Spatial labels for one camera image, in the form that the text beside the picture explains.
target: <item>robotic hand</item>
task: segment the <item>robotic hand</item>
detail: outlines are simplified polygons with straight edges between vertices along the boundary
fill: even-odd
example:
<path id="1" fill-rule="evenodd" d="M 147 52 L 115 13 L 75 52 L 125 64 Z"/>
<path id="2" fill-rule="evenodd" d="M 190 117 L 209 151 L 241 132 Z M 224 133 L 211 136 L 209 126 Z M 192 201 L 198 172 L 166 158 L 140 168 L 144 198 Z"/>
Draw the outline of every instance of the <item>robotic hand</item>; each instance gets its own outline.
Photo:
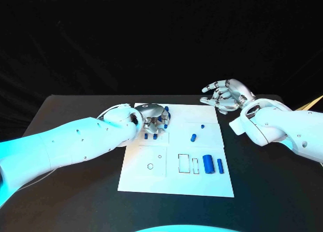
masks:
<path id="1" fill-rule="evenodd" d="M 59 167 L 101 156 L 136 139 L 141 129 L 162 133 L 157 120 L 170 114 L 157 104 L 107 109 L 98 118 L 84 118 L 55 129 L 0 143 L 0 208 L 21 186 Z"/>
<path id="2" fill-rule="evenodd" d="M 323 163 L 323 113 L 291 111 L 270 99 L 257 99 L 245 85 L 235 79 L 216 81 L 202 92 L 215 89 L 212 99 L 201 102 L 215 106 L 222 114 L 242 109 L 229 123 L 237 135 L 247 133 L 255 144 L 284 144 L 300 156 Z"/>

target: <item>table surface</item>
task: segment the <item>table surface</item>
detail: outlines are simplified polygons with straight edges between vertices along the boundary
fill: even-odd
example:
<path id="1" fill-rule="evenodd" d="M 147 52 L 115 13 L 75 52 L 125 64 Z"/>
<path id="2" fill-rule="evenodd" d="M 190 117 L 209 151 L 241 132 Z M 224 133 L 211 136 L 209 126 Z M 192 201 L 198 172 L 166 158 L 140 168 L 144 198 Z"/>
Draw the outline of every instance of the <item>table surface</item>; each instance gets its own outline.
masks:
<path id="1" fill-rule="evenodd" d="M 201 104 L 198 96 L 50 96 L 24 136 L 136 102 Z M 281 100 L 276 95 L 261 98 Z M 195 224 L 238 231 L 323 231 L 323 169 L 280 143 L 257 146 L 218 113 L 235 198 L 121 192 L 125 147 L 59 168 L 0 210 L 0 231 L 112 231 Z"/>

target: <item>paper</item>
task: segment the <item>paper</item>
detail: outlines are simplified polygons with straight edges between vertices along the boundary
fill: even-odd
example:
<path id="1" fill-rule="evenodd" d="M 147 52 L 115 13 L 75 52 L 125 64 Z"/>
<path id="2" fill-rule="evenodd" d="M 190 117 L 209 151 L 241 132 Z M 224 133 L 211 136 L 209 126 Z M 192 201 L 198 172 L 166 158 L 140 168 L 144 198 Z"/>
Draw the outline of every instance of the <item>paper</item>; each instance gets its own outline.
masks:
<path id="1" fill-rule="evenodd" d="M 215 107 L 160 105 L 169 106 L 172 115 L 166 133 L 153 140 L 151 134 L 144 139 L 141 131 L 127 146 L 118 191 L 234 197 Z M 224 174 L 205 173 L 202 156 L 208 154 L 215 170 L 222 159 Z"/>

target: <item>small blue cylinder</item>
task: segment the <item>small blue cylinder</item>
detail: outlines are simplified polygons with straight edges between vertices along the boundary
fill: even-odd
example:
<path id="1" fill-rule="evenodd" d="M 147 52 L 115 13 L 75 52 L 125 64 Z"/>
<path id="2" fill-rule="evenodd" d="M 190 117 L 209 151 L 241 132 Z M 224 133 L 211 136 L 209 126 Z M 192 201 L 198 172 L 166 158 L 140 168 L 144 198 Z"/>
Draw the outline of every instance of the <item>small blue cylinder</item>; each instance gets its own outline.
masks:
<path id="1" fill-rule="evenodd" d="M 212 163 L 212 156 L 205 155 L 203 158 L 203 165 L 205 165 L 205 173 L 212 174 L 215 173 L 214 163 Z"/>
<path id="2" fill-rule="evenodd" d="M 196 138 L 196 134 L 192 134 L 192 138 L 190 138 L 192 142 L 195 141 L 195 138 Z"/>
<path id="3" fill-rule="evenodd" d="M 218 165 L 219 165 L 219 174 L 224 174 L 222 160 L 221 159 L 218 159 Z"/>

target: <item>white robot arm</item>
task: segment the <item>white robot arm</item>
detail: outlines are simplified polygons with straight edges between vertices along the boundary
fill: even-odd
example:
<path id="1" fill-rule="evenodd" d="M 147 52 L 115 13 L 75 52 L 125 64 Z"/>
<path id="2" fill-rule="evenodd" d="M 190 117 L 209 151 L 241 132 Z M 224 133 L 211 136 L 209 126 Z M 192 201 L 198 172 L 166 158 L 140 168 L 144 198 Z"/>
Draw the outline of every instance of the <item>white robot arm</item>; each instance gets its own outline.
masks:
<path id="1" fill-rule="evenodd" d="M 222 114 L 242 109 L 240 117 L 229 123 L 238 135 L 245 132 L 260 146 L 278 142 L 297 155 L 323 163 L 323 113 L 291 111 L 278 101 L 257 99 L 235 79 L 216 81 L 202 92 L 214 88 L 212 99 L 202 98 L 201 102 L 218 107 Z"/>
<path id="2" fill-rule="evenodd" d="M 169 124 L 157 104 L 111 107 L 98 118 L 84 118 L 55 129 L 0 143 L 0 207 L 21 186 L 56 168 L 91 160 L 136 139 L 141 128 L 162 133 L 157 118 Z"/>

